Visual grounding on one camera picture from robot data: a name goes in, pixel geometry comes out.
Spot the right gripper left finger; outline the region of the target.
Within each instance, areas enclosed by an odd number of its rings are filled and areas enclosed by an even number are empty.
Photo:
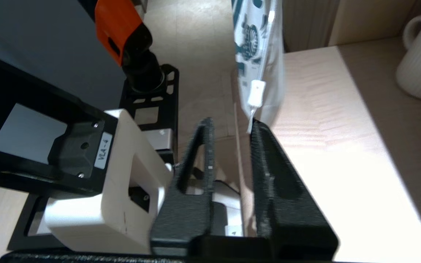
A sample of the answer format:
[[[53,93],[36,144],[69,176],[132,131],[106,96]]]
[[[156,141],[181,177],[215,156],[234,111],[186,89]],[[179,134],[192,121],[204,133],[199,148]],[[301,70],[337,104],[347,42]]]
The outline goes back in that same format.
[[[201,236],[212,228],[212,195],[215,180],[214,123],[201,120],[192,135],[182,161],[171,181],[161,210],[150,231],[151,253],[156,256],[188,256]],[[187,194],[194,160],[199,148],[204,148],[202,193]]]

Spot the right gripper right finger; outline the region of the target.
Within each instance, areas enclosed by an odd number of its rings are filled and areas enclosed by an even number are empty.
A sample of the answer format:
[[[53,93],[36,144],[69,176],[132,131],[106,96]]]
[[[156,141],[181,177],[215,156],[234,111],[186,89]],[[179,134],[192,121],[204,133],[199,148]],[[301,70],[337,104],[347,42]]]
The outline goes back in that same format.
[[[338,238],[265,123],[253,121],[250,146],[257,236],[275,259],[331,261]]]

